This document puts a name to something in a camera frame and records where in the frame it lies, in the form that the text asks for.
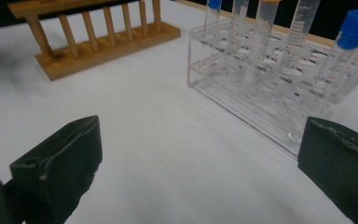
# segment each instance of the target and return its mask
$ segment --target blue cap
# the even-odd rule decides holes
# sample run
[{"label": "blue cap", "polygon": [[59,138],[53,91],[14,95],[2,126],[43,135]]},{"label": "blue cap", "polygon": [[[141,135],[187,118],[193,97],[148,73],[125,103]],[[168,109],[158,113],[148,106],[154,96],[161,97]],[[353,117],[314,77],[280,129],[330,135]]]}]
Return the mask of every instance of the blue cap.
[{"label": "blue cap", "polygon": [[208,7],[211,9],[220,9],[222,0],[208,0]]},{"label": "blue cap", "polygon": [[358,47],[358,10],[348,12],[340,28],[342,35],[337,44],[343,49],[355,49]]}]

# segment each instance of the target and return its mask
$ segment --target wooden peg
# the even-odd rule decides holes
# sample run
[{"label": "wooden peg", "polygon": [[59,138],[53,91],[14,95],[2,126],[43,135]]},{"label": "wooden peg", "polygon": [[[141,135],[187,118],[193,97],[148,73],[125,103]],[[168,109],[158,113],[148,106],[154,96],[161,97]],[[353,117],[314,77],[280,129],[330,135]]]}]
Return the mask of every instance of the wooden peg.
[{"label": "wooden peg", "polygon": [[153,0],[153,14],[154,14],[154,22],[156,25],[157,33],[161,33],[161,9],[159,5],[159,0]]},{"label": "wooden peg", "polygon": [[69,25],[68,18],[65,15],[61,14],[58,16],[60,19],[60,23],[63,29],[63,33],[65,34],[66,41],[68,41],[69,50],[71,50],[72,57],[74,59],[79,58],[79,52],[77,51],[76,42],[74,39],[74,35],[72,34],[71,26]]},{"label": "wooden peg", "polygon": [[52,50],[48,44],[48,38],[46,37],[45,31],[43,30],[42,24],[40,24],[40,20],[37,15],[32,14],[27,16],[25,19],[27,20],[42,53],[47,56],[52,56]]},{"label": "wooden peg", "polygon": [[132,38],[132,31],[131,31],[131,19],[130,19],[130,11],[129,5],[127,3],[122,4],[121,7],[123,8],[123,17],[124,17],[124,24],[126,26],[127,38],[129,42],[133,40]]},{"label": "wooden peg", "polygon": [[110,46],[113,48],[116,45],[116,38],[115,38],[115,28],[113,26],[112,13],[110,12],[110,7],[104,7],[103,14],[105,17],[107,36],[109,38]]},{"label": "wooden peg", "polygon": [[144,0],[139,1],[139,12],[141,15],[142,36],[147,37],[146,6]]},{"label": "wooden peg", "polygon": [[89,43],[91,44],[92,52],[98,52],[97,38],[95,37],[94,28],[92,27],[91,17],[88,11],[81,13],[84,24],[86,25],[87,34],[89,35]]}]

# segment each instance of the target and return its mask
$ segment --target wooden base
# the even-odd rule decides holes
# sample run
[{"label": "wooden base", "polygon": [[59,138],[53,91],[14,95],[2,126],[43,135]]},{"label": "wooden base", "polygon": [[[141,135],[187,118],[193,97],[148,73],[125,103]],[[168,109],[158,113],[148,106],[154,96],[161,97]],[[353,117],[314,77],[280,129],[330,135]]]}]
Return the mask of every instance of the wooden base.
[{"label": "wooden base", "polygon": [[73,59],[69,48],[53,50],[53,56],[44,54],[35,55],[50,80],[65,77],[92,66],[106,63],[110,60],[146,49],[163,42],[180,37],[178,28],[167,23],[161,24],[158,34],[154,23],[147,24],[147,37],[143,37],[142,27],[132,28],[132,41],[129,42],[126,31],[116,34],[116,45],[111,47],[108,36],[97,39],[98,52],[92,51],[89,41],[77,44],[78,59]]}]

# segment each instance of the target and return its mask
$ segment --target white table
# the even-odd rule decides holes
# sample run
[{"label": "white table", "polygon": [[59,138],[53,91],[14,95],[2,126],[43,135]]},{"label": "white table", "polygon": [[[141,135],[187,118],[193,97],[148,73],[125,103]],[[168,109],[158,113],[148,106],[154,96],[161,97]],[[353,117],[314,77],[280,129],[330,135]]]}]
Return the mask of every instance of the white table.
[{"label": "white table", "polygon": [[[204,13],[172,1],[161,13],[181,38],[53,82],[29,27],[0,29],[0,179],[66,123],[98,115],[103,163],[67,223],[351,223],[293,158],[187,87],[187,35]],[[91,17],[105,35],[101,11]],[[69,20],[86,40],[81,17]],[[58,20],[42,25],[54,49],[66,45]],[[358,131],[358,88],[333,120]]]}]

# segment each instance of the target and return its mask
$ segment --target wooden test tube rack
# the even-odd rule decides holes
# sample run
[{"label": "wooden test tube rack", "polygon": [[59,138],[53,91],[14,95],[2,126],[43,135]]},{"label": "wooden test tube rack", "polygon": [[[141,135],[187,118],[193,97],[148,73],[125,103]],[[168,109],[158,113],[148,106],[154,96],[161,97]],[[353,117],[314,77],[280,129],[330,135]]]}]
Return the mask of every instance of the wooden test tube rack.
[{"label": "wooden test tube rack", "polygon": [[[128,2],[120,0],[40,0],[8,4],[16,18],[25,18],[42,53],[35,55],[50,80],[105,63],[138,50],[156,46],[180,36],[180,30],[161,21],[159,0],[153,0],[154,22],[146,23],[145,1],[139,0],[140,27],[131,27]],[[115,33],[110,7],[103,7],[107,35],[96,37],[90,14],[81,12],[89,40],[76,43],[65,10],[118,3],[122,7],[125,31]],[[51,49],[39,16],[58,13],[68,47]]]}]

